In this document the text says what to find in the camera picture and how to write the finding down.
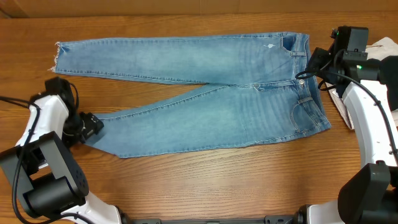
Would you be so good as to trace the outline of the light blue denim jeans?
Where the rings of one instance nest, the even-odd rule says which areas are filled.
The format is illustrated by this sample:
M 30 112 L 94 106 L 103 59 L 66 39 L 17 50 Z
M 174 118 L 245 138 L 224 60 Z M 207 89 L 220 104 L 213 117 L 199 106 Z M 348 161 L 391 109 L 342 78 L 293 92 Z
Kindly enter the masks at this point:
M 120 158 L 275 144 L 330 128 L 310 59 L 295 32 L 58 42 L 52 71 L 194 85 L 168 100 L 103 113 L 87 145 Z

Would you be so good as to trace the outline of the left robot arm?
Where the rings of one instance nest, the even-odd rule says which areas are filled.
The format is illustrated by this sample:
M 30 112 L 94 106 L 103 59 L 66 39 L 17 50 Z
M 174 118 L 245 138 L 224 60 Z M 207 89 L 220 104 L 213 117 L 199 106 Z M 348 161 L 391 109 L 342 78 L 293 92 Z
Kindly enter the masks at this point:
M 92 113 L 79 113 L 78 91 L 66 79 L 45 81 L 45 91 L 29 100 L 1 97 L 30 111 L 25 131 L 16 145 L 1 153 L 1 169 L 12 186 L 12 207 L 22 223 L 22 207 L 46 223 L 128 224 L 131 219 L 89 190 L 88 181 L 70 147 L 99 134 L 104 124 Z

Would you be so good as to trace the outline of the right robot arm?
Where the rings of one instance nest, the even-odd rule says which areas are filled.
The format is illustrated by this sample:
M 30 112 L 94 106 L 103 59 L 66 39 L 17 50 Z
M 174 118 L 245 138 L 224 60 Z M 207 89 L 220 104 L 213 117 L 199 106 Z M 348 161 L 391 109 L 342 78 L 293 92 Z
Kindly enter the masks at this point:
M 296 74 L 331 84 L 343 100 L 358 139 L 361 169 L 338 198 L 304 205 L 291 223 L 397 223 L 397 128 L 380 62 L 368 59 L 365 27 L 340 26 L 329 50 L 316 48 L 307 68 Z

